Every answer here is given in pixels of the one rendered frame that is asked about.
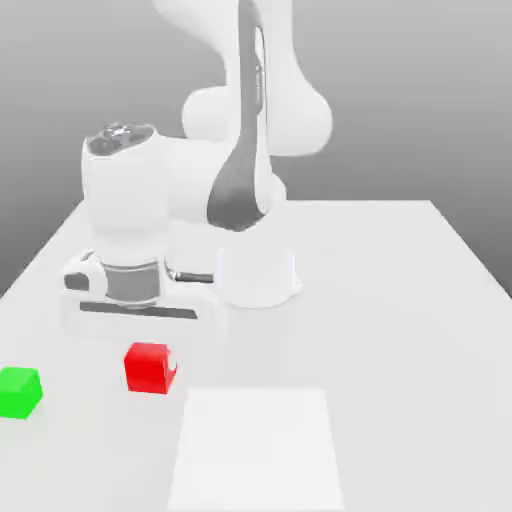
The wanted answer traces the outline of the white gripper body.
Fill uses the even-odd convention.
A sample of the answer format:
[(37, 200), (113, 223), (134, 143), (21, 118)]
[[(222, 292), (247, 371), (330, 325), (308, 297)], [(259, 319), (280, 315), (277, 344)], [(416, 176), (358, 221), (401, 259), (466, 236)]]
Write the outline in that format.
[(143, 308), (64, 293), (61, 322), (70, 335), (89, 341), (221, 344), (224, 306), (211, 293), (171, 293)]

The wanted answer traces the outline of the small green cube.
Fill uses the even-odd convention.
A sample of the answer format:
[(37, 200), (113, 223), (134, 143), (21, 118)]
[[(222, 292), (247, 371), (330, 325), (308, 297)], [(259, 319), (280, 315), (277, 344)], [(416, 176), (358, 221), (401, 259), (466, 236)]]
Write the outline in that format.
[(0, 417), (27, 419), (43, 397), (37, 369), (4, 367), (0, 370)]

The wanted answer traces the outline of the small red cube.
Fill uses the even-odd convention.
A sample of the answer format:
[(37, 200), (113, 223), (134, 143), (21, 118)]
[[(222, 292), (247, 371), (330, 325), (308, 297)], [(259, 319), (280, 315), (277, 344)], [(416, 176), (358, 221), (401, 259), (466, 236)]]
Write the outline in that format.
[(177, 372), (177, 366), (169, 366), (170, 355), (165, 344), (133, 343), (124, 357), (128, 390), (167, 394)]

